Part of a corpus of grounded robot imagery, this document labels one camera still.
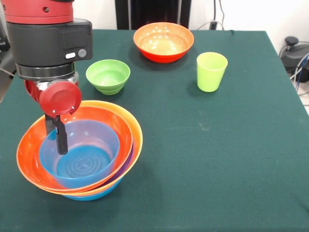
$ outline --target cup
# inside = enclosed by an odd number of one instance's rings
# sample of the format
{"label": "cup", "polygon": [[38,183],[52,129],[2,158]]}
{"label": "cup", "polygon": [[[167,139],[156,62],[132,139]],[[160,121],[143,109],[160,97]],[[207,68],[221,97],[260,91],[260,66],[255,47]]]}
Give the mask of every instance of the cup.
{"label": "cup", "polygon": [[225,56],[216,52],[205,52],[197,57],[197,86],[204,92],[219,88],[227,67]]}

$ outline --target orange-red bowl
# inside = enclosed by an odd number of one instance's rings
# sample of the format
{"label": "orange-red bowl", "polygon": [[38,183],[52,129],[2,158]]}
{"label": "orange-red bowl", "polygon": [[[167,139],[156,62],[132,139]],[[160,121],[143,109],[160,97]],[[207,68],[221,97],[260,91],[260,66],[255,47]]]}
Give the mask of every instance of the orange-red bowl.
{"label": "orange-red bowl", "polygon": [[99,188],[95,188],[93,190],[89,190],[89,191],[85,191],[85,192],[73,192],[73,193],[69,193],[69,194],[64,194],[63,192],[44,189],[44,188],[42,188],[41,186],[38,186],[38,185],[37,185],[37,187],[39,187],[39,188],[41,188],[41,189],[43,189],[47,192],[54,193],[54,194],[61,194],[61,195],[67,195],[67,196],[81,196],[81,197],[82,196],[91,196],[91,195],[98,194],[98,193],[101,193],[103,191],[106,191],[106,190],[110,189],[112,186],[114,186],[121,178],[123,178],[125,176],[125,174],[127,174],[131,170],[131,168],[134,166],[134,164],[138,160],[138,158],[140,156],[141,148],[142,148],[143,136],[142,136],[140,125],[139,125],[138,121],[136,120],[136,118],[126,109],[122,108],[119,105],[110,103],[110,102],[82,101],[80,107],[86,107],[86,106],[97,107],[99,110],[103,110],[103,111],[104,110],[112,111],[115,114],[121,115],[121,117],[127,122],[127,124],[129,125],[129,127],[132,131],[132,136],[133,136],[133,140],[134,140],[133,157],[131,159],[129,166],[126,168],[126,170],[119,177],[117,177],[112,182],[109,182],[108,184],[104,184],[103,186],[101,186]]}
{"label": "orange-red bowl", "polygon": [[126,121],[112,111],[85,105],[81,105],[73,115],[66,114],[61,116],[61,120],[64,123],[82,119],[104,122],[117,133],[120,140],[120,149],[112,173],[94,184],[81,188],[66,188],[56,182],[54,177],[40,164],[39,149],[46,137],[44,117],[42,116],[27,130],[17,149],[18,168],[28,181],[41,189],[57,191],[59,193],[84,192],[101,186],[122,167],[130,154],[133,144],[132,132]]}
{"label": "orange-red bowl", "polygon": [[187,28],[175,23],[151,23],[139,28],[133,41],[141,53],[157,63],[171,63],[183,57],[194,43]]}

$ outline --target table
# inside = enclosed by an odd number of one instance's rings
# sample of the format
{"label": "table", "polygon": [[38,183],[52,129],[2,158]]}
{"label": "table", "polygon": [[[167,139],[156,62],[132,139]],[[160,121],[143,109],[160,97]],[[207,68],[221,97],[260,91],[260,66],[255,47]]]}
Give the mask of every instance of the table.
{"label": "table", "polygon": [[[42,115],[16,78],[0,106],[1,232],[308,231],[309,118],[262,31],[194,31],[172,64],[145,59],[133,31],[95,30],[94,57],[77,63],[84,100],[114,102],[140,122],[141,157],[108,196],[77,202],[44,192],[20,174],[18,142]],[[196,86],[196,58],[224,54],[220,88]],[[104,96],[86,80],[100,59],[131,77]]]}

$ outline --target plastic bowl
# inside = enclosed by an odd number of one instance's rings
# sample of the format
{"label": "plastic bowl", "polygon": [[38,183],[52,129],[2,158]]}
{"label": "plastic bowl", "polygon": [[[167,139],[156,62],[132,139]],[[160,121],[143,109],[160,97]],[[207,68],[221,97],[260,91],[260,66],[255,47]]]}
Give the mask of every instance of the plastic bowl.
{"label": "plastic bowl", "polygon": [[113,186],[111,186],[109,189],[98,193],[98,194],[94,194],[91,196],[86,196],[86,197],[74,197],[74,196],[65,196],[66,198],[69,198],[71,200],[76,200],[76,201],[82,201],[82,202],[87,202],[87,201],[94,201],[97,200],[99,198],[105,197],[107,194],[109,194],[111,191],[113,191],[121,182],[122,178],[120,180],[118,180],[118,182],[116,182],[116,184],[114,184]]}
{"label": "plastic bowl", "polygon": [[73,115],[62,115],[61,119],[64,123],[83,119],[101,121],[110,126],[117,133],[120,140],[120,149],[112,173],[108,177],[82,188],[73,189],[60,185],[55,178],[42,167],[39,160],[40,145],[46,137],[43,116],[27,130],[18,145],[16,158],[20,172],[29,182],[37,187],[46,191],[58,192],[59,194],[83,192],[101,186],[118,172],[129,157],[133,143],[133,134],[129,124],[113,111],[91,107],[84,103]]}
{"label": "plastic bowl", "polygon": [[151,23],[139,28],[133,41],[141,53],[157,63],[171,63],[183,57],[194,43],[187,28],[175,23]]}
{"label": "plastic bowl", "polygon": [[112,95],[124,87],[130,77],[130,68],[119,60],[100,60],[89,66],[86,77],[98,91]]}
{"label": "plastic bowl", "polygon": [[[90,195],[101,193],[101,192],[109,189],[110,187],[112,187],[118,180],[120,180],[124,175],[126,175],[131,170],[131,168],[134,166],[134,164],[136,163],[136,161],[138,160],[138,158],[140,156],[142,143],[143,143],[143,136],[142,136],[140,125],[139,125],[138,121],[136,120],[136,118],[126,109],[122,108],[119,105],[116,105],[116,104],[113,104],[113,103],[110,103],[110,102],[105,102],[105,101],[103,101],[103,102],[102,101],[82,101],[80,108],[84,108],[85,106],[89,106],[90,108],[97,108],[98,112],[100,112],[100,111],[104,112],[106,110],[109,110],[109,111],[113,111],[115,114],[121,115],[121,117],[128,123],[128,125],[129,125],[129,127],[132,131],[133,140],[134,140],[134,151],[133,151],[133,157],[132,157],[132,160],[131,160],[129,166],[127,167],[126,171],[123,172],[118,178],[116,178],[115,180],[113,180],[110,183],[104,184],[103,186],[101,186],[99,188],[95,188],[95,189],[88,190],[88,191],[85,191],[85,192],[71,192],[69,194],[65,194],[65,195],[70,195],[70,196],[90,196]],[[60,191],[52,191],[50,189],[42,188],[42,186],[38,186],[38,185],[36,185],[36,186],[47,191],[47,192],[64,195]]]}
{"label": "plastic bowl", "polygon": [[113,129],[94,120],[69,122],[65,128],[68,153],[58,153],[53,130],[40,148],[43,168],[59,184],[71,189],[94,184],[111,174],[120,143]]}
{"label": "plastic bowl", "polygon": [[131,163],[131,160],[133,158],[133,153],[134,153],[134,145],[132,146],[132,150],[130,152],[129,157],[127,158],[127,160],[125,161],[124,165],[118,170],[118,172],[113,175],[108,181],[106,181],[103,185],[101,185],[100,187],[103,187],[104,185],[109,184],[110,182],[116,180],[118,177],[122,176],[122,174],[126,171],[127,167],[129,166],[129,164]]}

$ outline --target black cable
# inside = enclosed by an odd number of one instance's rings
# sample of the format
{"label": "black cable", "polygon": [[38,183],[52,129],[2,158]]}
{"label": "black cable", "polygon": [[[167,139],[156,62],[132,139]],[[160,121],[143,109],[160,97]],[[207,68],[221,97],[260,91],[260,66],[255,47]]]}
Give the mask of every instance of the black cable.
{"label": "black cable", "polygon": [[285,48],[287,48],[287,47],[288,47],[288,45],[284,46],[284,47],[280,50],[280,52],[279,52],[279,57],[280,57],[280,58],[281,58],[281,54],[282,54],[283,50],[284,50]]}
{"label": "black cable", "polygon": [[213,0],[213,8],[214,8],[213,20],[216,20],[216,0]]}
{"label": "black cable", "polygon": [[214,20],[209,21],[209,22],[207,22],[207,23],[204,23],[204,24],[203,24],[202,26],[200,26],[197,30],[200,30],[203,26],[205,26],[205,25],[207,25],[207,24],[209,24],[209,23],[213,23],[213,22],[220,24],[221,27],[222,27],[222,30],[224,30],[224,27],[223,27],[222,23],[220,23],[219,21],[214,21]]}
{"label": "black cable", "polygon": [[223,10],[222,10],[222,4],[221,4],[221,0],[219,0],[219,4],[220,4],[220,9],[221,9],[221,12],[222,12],[222,14],[223,14],[223,17],[222,17],[222,24],[223,24],[223,22],[224,22],[224,12],[223,12]]}

